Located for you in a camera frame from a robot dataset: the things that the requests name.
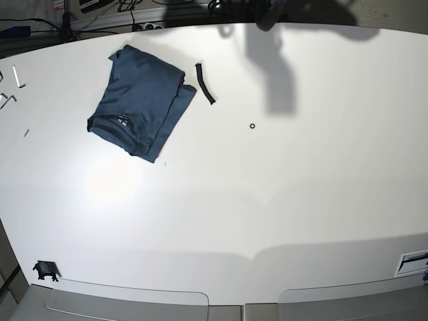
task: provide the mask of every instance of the black clamp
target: black clamp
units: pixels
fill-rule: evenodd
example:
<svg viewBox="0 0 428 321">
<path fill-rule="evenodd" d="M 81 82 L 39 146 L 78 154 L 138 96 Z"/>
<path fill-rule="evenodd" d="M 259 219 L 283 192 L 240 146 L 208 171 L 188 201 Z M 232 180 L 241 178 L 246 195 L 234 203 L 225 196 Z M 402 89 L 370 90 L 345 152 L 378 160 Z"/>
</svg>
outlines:
<svg viewBox="0 0 428 321">
<path fill-rule="evenodd" d="M 37 270 L 39 274 L 39 280 L 44 280 L 45 276 L 51 276 L 52 281 L 58 282 L 56 276 L 61 277 L 60 271 L 58 270 L 55 262 L 48 261 L 37 261 L 36 265 L 33 267 L 33 271 Z"/>
</svg>

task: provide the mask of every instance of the allen key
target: allen key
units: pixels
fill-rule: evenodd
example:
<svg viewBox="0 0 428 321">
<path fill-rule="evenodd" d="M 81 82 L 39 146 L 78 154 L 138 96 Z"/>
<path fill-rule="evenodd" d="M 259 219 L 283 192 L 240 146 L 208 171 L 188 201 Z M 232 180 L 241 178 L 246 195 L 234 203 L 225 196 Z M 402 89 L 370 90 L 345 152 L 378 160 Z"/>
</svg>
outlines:
<svg viewBox="0 0 428 321">
<path fill-rule="evenodd" d="M 4 95 L 4 93 L 1 93 L 1 94 L 0 94 L 0 101 L 3 99 L 3 97 L 7 99 L 7 96 L 6 96 L 6 95 Z"/>
<path fill-rule="evenodd" d="M 0 107 L 0 109 L 3 109 L 3 107 L 4 106 L 6 106 L 6 104 L 10 101 L 10 99 L 13 99 L 15 102 L 17 101 L 16 100 L 16 98 L 15 98 L 15 96 L 14 95 L 12 95 L 12 96 L 10 96 L 6 101 L 5 101 L 5 103 L 3 104 L 3 105 L 1 105 L 1 107 Z"/>
<path fill-rule="evenodd" d="M 19 79 L 18 79 L 18 74 L 17 74 L 17 72 L 16 72 L 16 67 L 15 67 L 15 65 L 13 65 L 13 73 L 15 74 L 15 80 L 16 80 L 16 84 L 18 85 L 18 88 L 24 88 L 27 84 L 24 84 L 24 85 L 20 85 L 19 84 Z"/>
</svg>

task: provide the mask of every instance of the dark blue t-shirt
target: dark blue t-shirt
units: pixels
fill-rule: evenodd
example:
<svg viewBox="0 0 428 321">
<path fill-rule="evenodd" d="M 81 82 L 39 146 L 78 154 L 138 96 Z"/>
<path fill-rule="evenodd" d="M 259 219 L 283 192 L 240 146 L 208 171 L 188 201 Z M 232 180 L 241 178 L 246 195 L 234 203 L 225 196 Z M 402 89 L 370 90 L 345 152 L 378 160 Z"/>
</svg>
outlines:
<svg viewBox="0 0 428 321">
<path fill-rule="evenodd" d="M 183 84 L 183 71 L 130 45 L 110 59 L 110 80 L 88 132 L 153 163 L 196 89 Z"/>
</svg>

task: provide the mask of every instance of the white table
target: white table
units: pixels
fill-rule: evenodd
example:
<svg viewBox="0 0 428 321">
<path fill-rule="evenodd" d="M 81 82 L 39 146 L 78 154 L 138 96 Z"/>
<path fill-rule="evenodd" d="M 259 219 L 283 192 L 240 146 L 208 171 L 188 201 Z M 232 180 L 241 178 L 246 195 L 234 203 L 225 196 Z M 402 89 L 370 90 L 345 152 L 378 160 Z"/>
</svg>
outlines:
<svg viewBox="0 0 428 321">
<path fill-rule="evenodd" d="M 86 131 L 127 43 L 198 88 L 154 164 Z M 0 218 L 25 277 L 49 286 L 31 269 L 55 261 L 69 280 L 212 305 L 392 278 L 428 246 L 427 54 L 420 34 L 237 24 L 0 60 L 18 99 L 0 111 Z"/>
</svg>

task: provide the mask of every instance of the cable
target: cable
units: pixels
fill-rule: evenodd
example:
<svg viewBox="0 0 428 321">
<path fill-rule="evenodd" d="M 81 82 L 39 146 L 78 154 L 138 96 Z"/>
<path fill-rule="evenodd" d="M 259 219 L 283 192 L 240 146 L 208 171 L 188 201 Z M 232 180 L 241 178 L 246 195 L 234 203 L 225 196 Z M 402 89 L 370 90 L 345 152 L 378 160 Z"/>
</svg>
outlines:
<svg viewBox="0 0 428 321">
<path fill-rule="evenodd" d="M 57 33 L 57 30 L 35 30 L 35 31 L 30 31 L 31 33 L 39 33 L 39 32 L 50 32 L 50 33 Z"/>
<path fill-rule="evenodd" d="M 180 3 L 162 3 L 162 2 L 158 2 L 156 0 L 151 0 L 153 3 L 156 3 L 158 5 L 187 5 L 189 3 L 195 2 L 195 0 L 190 0 L 190 1 L 183 1 Z"/>
<path fill-rule="evenodd" d="M 85 25 L 83 28 L 79 29 L 78 31 L 81 30 L 85 30 L 86 28 L 88 28 L 89 26 L 91 26 L 95 21 L 97 21 L 97 19 L 103 15 L 105 15 L 107 13 L 107 11 L 109 11 L 111 8 L 115 7 L 118 5 L 118 1 L 116 0 L 115 2 L 113 2 L 113 4 L 111 4 L 107 9 L 105 9 L 103 12 L 101 12 L 100 15 L 97 15 L 95 17 L 95 19 L 93 19 L 91 22 L 89 22 L 89 24 Z"/>
<path fill-rule="evenodd" d="M 118 12 L 125 12 L 129 11 L 131 13 L 132 17 L 132 31 L 140 31 L 142 30 L 141 26 L 139 24 L 135 24 L 135 18 L 132 11 L 135 10 L 135 6 L 142 3 L 142 0 L 119 0 L 119 8 Z"/>
<path fill-rule="evenodd" d="M 66 11 L 62 14 L 60 35 L 65 42 L 72 42 L 77 40 L 76 34 L 72 29 L 72 14 L 69 11 Z"/>
<path fill-rule="evenodd" d="M 58 26 L 56 26 L 53 22 L 50 22 L 48 20 L 42 19 L 42 18 L 31 18 L 31 19 L 0 19 L 0 21 L 36 21 L 36 22 L 44 22 L 50 25 L 51 27 L 60 30 Z"/>
<path fill-rule="evenodd" d="M 76 35 L 80 35 L 82 33 L 111 33 L 112 35 L 118 35 L 118 32 L 108 31 L 108 30 L 87 30 L 87 31 L 77 31 Z"/>
</svg>

